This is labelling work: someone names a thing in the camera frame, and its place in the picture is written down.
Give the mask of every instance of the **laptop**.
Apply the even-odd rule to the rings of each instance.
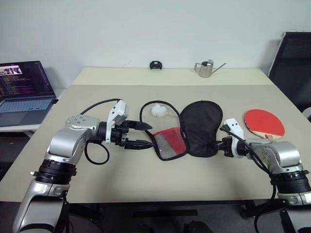
[[[0,127],[41,124],[56,99],[39,61],[0,64]]]

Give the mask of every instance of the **white wall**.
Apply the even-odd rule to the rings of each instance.
[[[310,0],[1,0],[0,63],[40,60],[54,87],[152,60],[266,70],[288,30],[311,30]]]

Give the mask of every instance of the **laptop trackpad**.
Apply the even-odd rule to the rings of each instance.
[[[27,112],[5,113],[0,116],[0,126],[18,125]]]

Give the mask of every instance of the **table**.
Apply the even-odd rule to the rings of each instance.
[[[62,94],[65,92],[66,89],[64,88],[58,88],[54,90],[54,93],[56,95],[57,99],[60,99]],[[40,124],[37,125],[16,125],[16,126],[6,126],[6,127],[0,127],[0,132],[24,132],[27,136],[32,137],[34,134],[34,131],[36,131],[39,128]]]
[[[69,116],[110,98],[122,98],[128,104],[131,120],[138,120],[141,106],[151,100],[167,101],[180,112],[194,101],[214,101],[223,109],[223,120],[234,117],[238,121],[245,138],[256,136],[246,129],[243,114],[265,109],[283,122],[286,134],[281,140],[296,145],[304,168],[311,169],[311,124],[259,69],[221,69],[203,79],[189,69],[87,67],[0,182],[0,201],[22,200],[33,178],[29,171],[38,170],[51,138]],[[113,104],[97,106],[87,114],[105,121]],[[224,136],[217,132],[218,140]],[[144,132],[134,130],[128,137],[149,140]],[[246,158],[228,158],[219,152],[210,158],[186,154],[164,162],[153,149],[124,150],[114,145],[108,149],[110,161],[103,166],[81,157],[71,180],[70,203],[253,200],[267,199],[272,192],[267,175]],[[94,160],[105,159],[100,147],[91,144],[89,151]]]

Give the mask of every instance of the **red paddle cover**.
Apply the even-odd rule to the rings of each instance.
[[[246,112],[244,121],[250,131],[283,136],[285,129],[282,122],[272,113],[261,109]]]

